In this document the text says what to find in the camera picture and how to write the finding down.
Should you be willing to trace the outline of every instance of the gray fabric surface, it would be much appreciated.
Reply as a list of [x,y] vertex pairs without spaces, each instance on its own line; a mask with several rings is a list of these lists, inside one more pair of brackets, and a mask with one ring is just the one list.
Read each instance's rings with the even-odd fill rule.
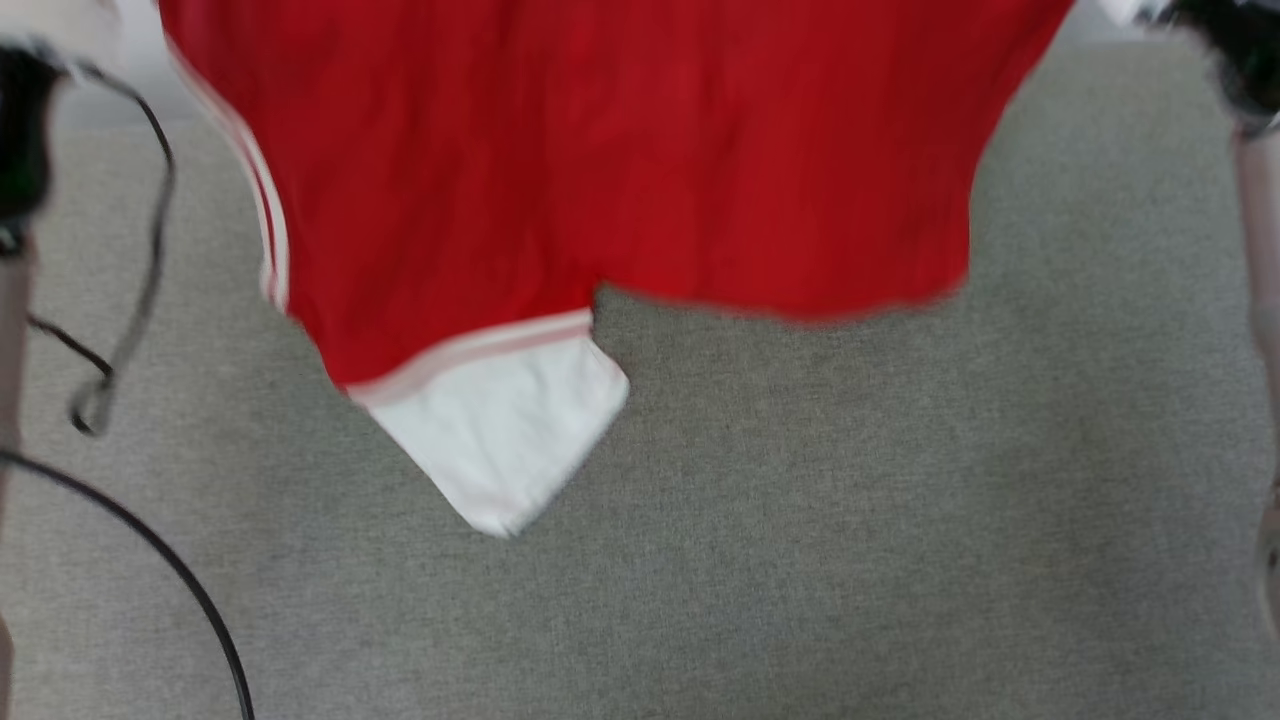
[[[984,161],[972,279],[928,311],[799,329],[603,293],[631,400],[513,542],[328,386],[259,299],[239,168],[175,127],[168,284],[114,433],[65,425],[87,370],[36,340],[28,447],[191,561],[261,717],[1275,717],[1270,421],[1203,77],[1180,46],[1059,50]],[[40,306],[104,346],[157,154],[59,141]],[[40,482],[8,514],[17,719],[234,716],[159,559]]]

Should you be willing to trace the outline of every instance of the red garment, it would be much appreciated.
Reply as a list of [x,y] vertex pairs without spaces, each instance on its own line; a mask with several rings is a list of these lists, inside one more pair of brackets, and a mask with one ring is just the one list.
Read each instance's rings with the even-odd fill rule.
[[247,158],[268,293],[376,405],[585,333],[438,352],[602,282],[797,319],[954,288],[983,146],[1071,0],[159,5]]

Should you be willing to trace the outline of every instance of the red cloth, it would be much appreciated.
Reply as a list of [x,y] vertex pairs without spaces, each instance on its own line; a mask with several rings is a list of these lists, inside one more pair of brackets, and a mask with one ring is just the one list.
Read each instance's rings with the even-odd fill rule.
[[269,291],[347,386],[602,282],[797,319],[954,288],[1071,0],[159,5],[260,152]]

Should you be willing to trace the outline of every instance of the black cable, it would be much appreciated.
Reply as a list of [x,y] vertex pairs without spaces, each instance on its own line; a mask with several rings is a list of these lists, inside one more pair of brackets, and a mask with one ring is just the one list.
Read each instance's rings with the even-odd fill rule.
[[173,156],[173,147],[169,146],[169,138],[165,136],[164,128],[160,127],[160,120],[137,90],[133,90],[123,81],[102,72],[101,68],[91,63],[77,61],[76,69],[90,81],[132,100],[142,109],[142,113],[147,117],[147,122],[151,123],[151,129],[155,132],[156,140],[160,142],[160,150],[164,151],[165,163],[164,178],[160,181],[160,193],[151,213],[148,233],[151,237],[151,256],[147,264],[146,279],[133,306],[133,316],[129,318],[129,324],[124,334],[111,352],[110,361],[104,360],[58,325],[36,316],[28,318],[28,324],[33,328],[56,337],[101,372],[101,378],[90,380],[72,396],[69,407],[72,427],[79,430],[81,434],[101,437],[106,432],[111,405],[115,402],[115,380],[137,352],[138,345],[142,342],[142,334],[146,332],[147,323],[151,322],[151,315],[155,311],[156,295],[160,292],[160,279],[164,275],[164,229],[165,222],[169,218],[169,205],[173,201],[178,167]]
[[102,510],[106,510],[114,515],[118,520],[129,527],[134,533],[142,536],[142,539],[147,541],[156,552],[164,557],[165,562],[173,568],[173,571],[182,578],[186,583],[187,589],[191,594],[196,597],[196,602],[200,603],[200,609],[205,611],[205,618],[209,619],[209,624],[214,626],[214,633],[218,635],[218,642],[223,646],[223,655],[227,656],[227,665],[232,670],[232,680],[236,683],[236,694],[239,698],[241,717],[243,720],[253,720],[253,701],[250,698],[248,693],[248,679],[244,676],[244,666],[241,664],[239,653],[236,651],[236,642],[232,641],[232,633],[227,629],[227,623],[223,621],[223,616],[218,612],[218,606],[209,597],[209,592],[205,587],[200,584],[196,579],[196,574],[191,571],[191,568],[178,557],[178,553],[169,547],[169,543],[164,542],[147,527],[146,523],[138,519],[137,515],[129,512],[127,507],[119,502],[111,500],[101,491],[77,480],[76,478],[63,473],[56,468],[51,468],[42,462],[29,460],[17,452],[5,450],[0,447],[0,468],[6,464],[13,464],[29,473],[42,475],[54,483],[63,486],[64,488],[79,495],[81,497],[88,500],[93,505],[97,505]]

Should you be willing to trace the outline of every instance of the red fabric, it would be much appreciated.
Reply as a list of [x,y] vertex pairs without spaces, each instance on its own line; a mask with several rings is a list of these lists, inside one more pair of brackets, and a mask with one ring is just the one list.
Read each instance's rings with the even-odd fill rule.
[[600,282],[799,319],[951,290],[1071,0],[159,5],[262,149],[343,386]]

